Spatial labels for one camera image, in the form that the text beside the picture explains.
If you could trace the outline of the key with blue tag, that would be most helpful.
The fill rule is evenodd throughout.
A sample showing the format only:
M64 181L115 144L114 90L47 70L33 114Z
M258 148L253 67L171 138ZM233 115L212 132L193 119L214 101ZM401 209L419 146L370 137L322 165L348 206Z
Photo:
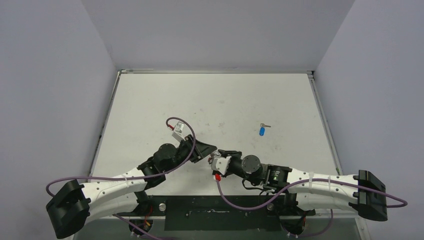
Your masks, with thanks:
M259 129L259 135L261 137L264 136L265 135L266 128L270 128L270 127L271 127L270 125L267 125L265 123L261 123L260 124L260 129Z

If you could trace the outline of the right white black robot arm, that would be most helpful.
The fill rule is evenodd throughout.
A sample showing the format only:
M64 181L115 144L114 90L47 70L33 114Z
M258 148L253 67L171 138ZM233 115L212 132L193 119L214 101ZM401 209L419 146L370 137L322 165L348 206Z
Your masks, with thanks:
M327 175L273 164L261 163L255 155L218 150L208 159L213 174L235 175L249 190L284 195L282 207L290 215L298 211L336 209L360 217L388 220L386 185L373 173L359 170L351 175Z

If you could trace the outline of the metal keyring with red handle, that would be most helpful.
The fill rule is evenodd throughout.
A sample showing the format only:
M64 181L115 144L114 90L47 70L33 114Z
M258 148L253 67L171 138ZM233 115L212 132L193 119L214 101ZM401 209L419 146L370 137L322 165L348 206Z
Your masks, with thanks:
M211 165L212 162L214 161L214 158L219 156L220 156L220 153L218 151L212 152L207 159L208 164Z

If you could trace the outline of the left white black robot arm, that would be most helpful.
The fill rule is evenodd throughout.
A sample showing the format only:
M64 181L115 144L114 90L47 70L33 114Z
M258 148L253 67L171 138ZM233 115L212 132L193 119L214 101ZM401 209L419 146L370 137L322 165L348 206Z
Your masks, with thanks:
M122 212L144 215L149 201L139 196L166 180L166 174L186 162L196 163L218 148L196 140L191 134L178 146L162 144L145 162L115 177L91 177L90 182L79 183L77 178L65 179L65 184L46 205L50 222L58 239L80 231L89 221ZM135 194L129 204L118 198Z

